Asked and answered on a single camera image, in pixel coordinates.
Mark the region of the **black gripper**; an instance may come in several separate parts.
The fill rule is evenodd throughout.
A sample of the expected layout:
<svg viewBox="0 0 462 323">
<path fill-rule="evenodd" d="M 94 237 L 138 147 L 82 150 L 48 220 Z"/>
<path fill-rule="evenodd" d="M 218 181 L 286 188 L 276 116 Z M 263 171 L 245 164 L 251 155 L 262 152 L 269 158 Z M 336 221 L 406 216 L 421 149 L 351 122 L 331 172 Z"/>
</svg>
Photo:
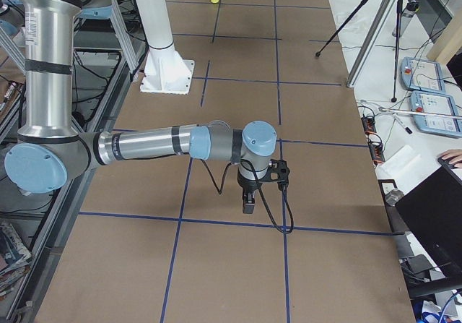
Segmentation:
<svg viewBox="0 0 462 323">
<path fill-rule="evenodd" d="M 255 190 L 261 187 L 261 183 L 253 179 L 244 177 L 241 173 L 237 174 L 237 182 L 243 189 L 243 213 L 253 214 L 255 208 Z"/>
</svg>

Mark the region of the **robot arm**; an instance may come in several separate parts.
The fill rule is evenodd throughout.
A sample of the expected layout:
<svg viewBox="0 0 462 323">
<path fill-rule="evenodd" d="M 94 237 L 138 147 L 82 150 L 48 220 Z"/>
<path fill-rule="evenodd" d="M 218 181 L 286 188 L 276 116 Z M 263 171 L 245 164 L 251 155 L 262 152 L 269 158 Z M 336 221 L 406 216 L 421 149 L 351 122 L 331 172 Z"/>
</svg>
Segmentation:
<svg viewBox="0 0 462 323">
<path fill-rule="evenodd" d="M 74 21 L 84 10 L 113 12 L 112 0 L 20 0 L 25 8 L 27 116 L 18 144 L 8 152 L 8 177 L 25 191 L 42 194 L 100 165 L 189 155 L 238 167 L 243 212 L 265 182 L 283 186 L 286 166 L 272 159 L 276 131 L 264 121 L 243 129 L 225 122 L 172 126 L 145 132 L 80 133 L 71 124 Z"/>
</svg>

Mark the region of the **person's hand on mouse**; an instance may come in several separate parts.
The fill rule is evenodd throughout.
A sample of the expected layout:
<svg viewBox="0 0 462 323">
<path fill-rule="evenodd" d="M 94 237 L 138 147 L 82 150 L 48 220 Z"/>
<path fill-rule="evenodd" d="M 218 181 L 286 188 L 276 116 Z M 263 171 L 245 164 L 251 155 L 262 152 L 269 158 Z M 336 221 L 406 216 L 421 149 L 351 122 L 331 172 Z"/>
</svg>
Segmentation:
<svg viewBox="0 0 462 323">
<path fill-rule="evenodd" d="M 446 160 L 449 165 L 453 165 L 455 168 L 462 168 L 462 149 L 446 150 L 440 157 Z"/>
</svg>

